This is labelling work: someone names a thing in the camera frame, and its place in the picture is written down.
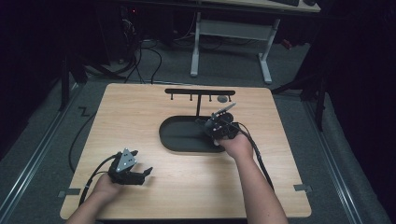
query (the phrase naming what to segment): white desk leg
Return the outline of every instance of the white desk leg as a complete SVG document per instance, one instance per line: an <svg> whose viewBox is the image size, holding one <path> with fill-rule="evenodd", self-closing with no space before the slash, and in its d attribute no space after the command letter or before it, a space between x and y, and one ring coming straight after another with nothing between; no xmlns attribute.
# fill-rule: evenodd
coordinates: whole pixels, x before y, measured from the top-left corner
<svg viewBox="0 0 396 224"><path fill-rule="evenodd" d="M194 51L192 52L191 72L190 72L190 75L192 77L198 76L200 31L201 31L201 12L197 12L197 21L195 24L195 43L194 43Z"/></svg>
<svg viewBox="0 0 396 224"><path fill-rule="evenodd" d="M265 51L264 51L264 53L259 54L260 65L262 66L262 75L264 76L264 82L266 84L272 83L271 74L270 74L270 71L268 69L268 64L267 64L267 56L268 56L268 53L270 52L271 46L274 42L274 38L275 38L277 27L278 27L279 23L280 23L280 19L275 20L273 27L271 29L271 32L270 32L270 36L267 41L267 46L265 48Z"/></svg>

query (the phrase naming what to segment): hand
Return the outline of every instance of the hand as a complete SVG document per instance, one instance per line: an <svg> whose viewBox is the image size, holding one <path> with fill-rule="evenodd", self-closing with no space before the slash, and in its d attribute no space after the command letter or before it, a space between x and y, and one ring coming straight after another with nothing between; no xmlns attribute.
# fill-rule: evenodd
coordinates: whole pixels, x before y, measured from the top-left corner
<svg viewBox="0 0 396 224"><path fill-rule="evenodd" d="M99 177L90 195L102 204L108 204L121 192L123 185L111 182L108 174Z"/></svg>
<svg viewBox="0 0 396 224"><path fill-rule="evenodd" d="M253 147L248 141L248 138L239 132L234 139L219 139L217 140L225 151L233 157L236 161L240 159L252 159Z"/></svg>

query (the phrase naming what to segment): person's right arm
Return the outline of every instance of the person's right arm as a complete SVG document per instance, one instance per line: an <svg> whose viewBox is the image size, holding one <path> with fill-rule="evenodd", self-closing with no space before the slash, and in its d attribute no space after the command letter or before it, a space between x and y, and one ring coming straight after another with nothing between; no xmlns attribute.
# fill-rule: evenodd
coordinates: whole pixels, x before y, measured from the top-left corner
<svg viewBox="0 0 396 224"><path fill-rule="evenodd" d="M253 160L253 148L248 139L239 133L234 139L220 139L218 142L235 160L244 195L247 222L288 223L279 199Z"/></svg>

